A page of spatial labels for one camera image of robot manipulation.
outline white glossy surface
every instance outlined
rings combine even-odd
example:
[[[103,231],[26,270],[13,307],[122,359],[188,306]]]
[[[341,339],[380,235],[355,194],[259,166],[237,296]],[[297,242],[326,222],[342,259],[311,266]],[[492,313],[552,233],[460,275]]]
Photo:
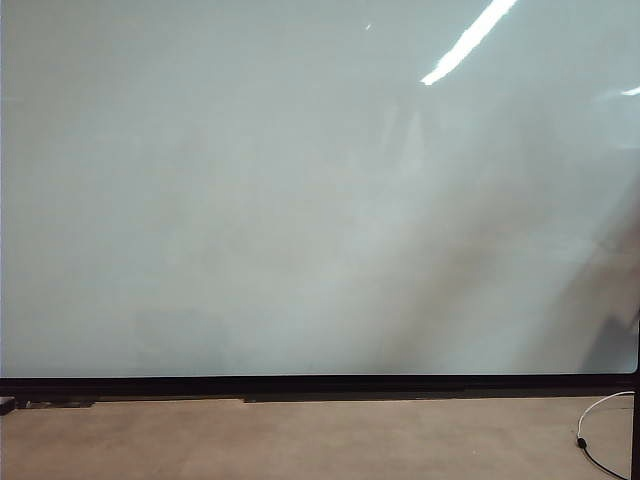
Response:
[[[626,372],[640,2],[3,1],[6,376]]]

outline black stand leg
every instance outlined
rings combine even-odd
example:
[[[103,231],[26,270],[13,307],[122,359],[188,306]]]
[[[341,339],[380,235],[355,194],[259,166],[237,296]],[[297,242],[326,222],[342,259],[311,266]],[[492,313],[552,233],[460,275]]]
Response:
[[[631,445],[631,480],[640,480],[640,386],[633,395],[633,443]]]

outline black metal bar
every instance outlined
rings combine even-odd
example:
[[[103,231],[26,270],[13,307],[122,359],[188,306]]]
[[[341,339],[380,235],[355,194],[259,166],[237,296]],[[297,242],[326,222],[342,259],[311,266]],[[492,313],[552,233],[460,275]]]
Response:
[[[638,368],[633,387],[633,436],[631,441],[631,480],[640,480],[640,338],[638,339]]]
[[[460,398],[599,395],[635,388],[637,374],[567,375],[300,375],[155,378],[3,378],[0,396],[56,398],[278,396],[358,400],[376,397]]]

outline beige floor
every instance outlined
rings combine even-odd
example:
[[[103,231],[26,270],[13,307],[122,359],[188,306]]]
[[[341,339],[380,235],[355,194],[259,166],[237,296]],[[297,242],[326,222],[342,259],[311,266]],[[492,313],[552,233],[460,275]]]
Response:
[[[574,446],[593,399],[99,403],[2,424],[3,480],[607,478]],[[629,475],[631,398],[585,421]]]

